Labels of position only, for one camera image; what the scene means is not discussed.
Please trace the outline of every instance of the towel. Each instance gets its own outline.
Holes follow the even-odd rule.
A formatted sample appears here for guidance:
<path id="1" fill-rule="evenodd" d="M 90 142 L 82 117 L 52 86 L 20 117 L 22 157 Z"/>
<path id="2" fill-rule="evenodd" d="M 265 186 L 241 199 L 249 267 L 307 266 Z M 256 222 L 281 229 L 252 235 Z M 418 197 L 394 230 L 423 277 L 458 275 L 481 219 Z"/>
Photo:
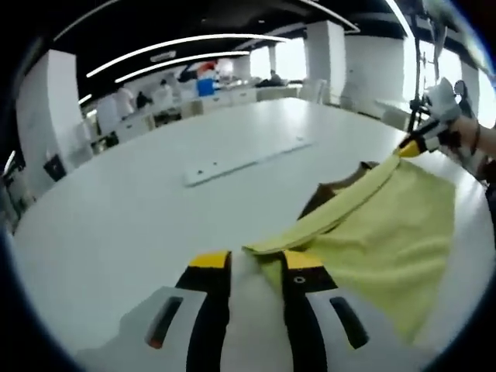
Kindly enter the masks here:
<path id="1" fill-rule="evenodd" d="M 454 185 L 392 155 L 279 236 L 243 247 L 281 290 L 275 253 L 317 256 L 338 286 L 370 301 L 411 343 L 450 254 Z"/>

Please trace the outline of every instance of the yellow cloth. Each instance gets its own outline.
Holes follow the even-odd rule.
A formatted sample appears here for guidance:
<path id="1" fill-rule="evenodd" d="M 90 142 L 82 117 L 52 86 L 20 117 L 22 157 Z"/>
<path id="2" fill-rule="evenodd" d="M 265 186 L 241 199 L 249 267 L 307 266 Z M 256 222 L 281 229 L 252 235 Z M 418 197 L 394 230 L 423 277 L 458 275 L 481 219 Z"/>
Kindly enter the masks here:
<path id="1" fill-rule="evenodd" d="M 450 253 L 454 195 L 448 181 L 393 155 L 280 236 L 244 248 L 278 289 L 281 262 L 272 253 L 317 256 L 338 286 L 375 304 L 411 342 Z"/>

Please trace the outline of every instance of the yellow tip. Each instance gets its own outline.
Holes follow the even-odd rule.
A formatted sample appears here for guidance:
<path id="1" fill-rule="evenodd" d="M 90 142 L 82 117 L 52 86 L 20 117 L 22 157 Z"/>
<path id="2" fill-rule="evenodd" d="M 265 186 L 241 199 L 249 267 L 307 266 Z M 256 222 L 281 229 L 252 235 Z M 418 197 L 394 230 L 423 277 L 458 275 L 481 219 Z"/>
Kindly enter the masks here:
<path id="1" fill-rule="evenodd" d="M 420 155 L 419 145 L 415 141 L 410 141 L 405 147 L 399 149 L 399 157 L 417 157 Z"/>

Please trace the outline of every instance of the white table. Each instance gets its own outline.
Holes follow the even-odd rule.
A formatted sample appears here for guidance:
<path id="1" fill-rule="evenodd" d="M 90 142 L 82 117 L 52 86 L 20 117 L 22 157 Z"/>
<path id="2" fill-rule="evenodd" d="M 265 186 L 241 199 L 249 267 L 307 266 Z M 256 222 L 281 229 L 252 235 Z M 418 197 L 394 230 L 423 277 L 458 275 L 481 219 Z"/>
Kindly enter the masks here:
<path id="1" fill-rule="evenodd" d="M 183 186 L 189 167 L 278 148 L 296 136 L 317 142 Z M 319 182 L 348 176 L 361 160 L 384 160 L 403 136 L 376 120 L 295 98 L 161 127 L 84 164 L 27 211 L 12 252 L 20 281 L 50 332 L 75 355 L 114 337 L 121 317 L 161 286 L 173 286 L 194 255 L 230 249 L 236 253 L 223 370 L 291 370 L 281 299 L 239 249 L 294 224 Z M 454 247 L 416 341 L 442 350 L 485 289 L 494 237 L 484 190 L 472 176 L 440 153 L 414 163 L 457 186 Z M 258 311 L 248 312 L 254 302 Z"/>

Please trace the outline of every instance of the blue container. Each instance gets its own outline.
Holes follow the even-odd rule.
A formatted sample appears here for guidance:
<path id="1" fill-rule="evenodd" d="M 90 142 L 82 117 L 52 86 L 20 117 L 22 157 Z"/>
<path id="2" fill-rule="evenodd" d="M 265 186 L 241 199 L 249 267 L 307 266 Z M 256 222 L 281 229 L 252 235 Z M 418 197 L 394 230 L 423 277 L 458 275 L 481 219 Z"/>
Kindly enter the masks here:
<path id="1" fill-rule="evenodd" d="M 206 95 L 214 95 L 214 79 L 201 79 L 196 82 L 198 96 L 205 97 Z"/>

